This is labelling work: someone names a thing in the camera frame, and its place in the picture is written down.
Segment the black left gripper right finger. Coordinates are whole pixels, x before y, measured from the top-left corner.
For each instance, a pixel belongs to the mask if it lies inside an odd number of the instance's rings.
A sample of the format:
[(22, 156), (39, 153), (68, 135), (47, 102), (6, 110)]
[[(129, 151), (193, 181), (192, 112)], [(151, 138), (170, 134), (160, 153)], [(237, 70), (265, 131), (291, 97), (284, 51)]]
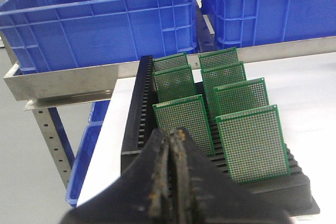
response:
[(173, 203), (178, 223), (291, 223), (289, 214), (232, 182), (188, 131), (169, 133)]

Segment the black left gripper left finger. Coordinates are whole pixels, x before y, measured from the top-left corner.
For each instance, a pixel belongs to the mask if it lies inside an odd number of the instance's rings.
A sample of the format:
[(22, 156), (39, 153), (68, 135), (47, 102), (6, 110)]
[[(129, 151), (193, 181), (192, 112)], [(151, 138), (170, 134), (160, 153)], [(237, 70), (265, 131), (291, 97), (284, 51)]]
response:
[(169, 136), (152, 131), (142, 152), (108, 188), (67, 212), (61, 223), (170, 223)]

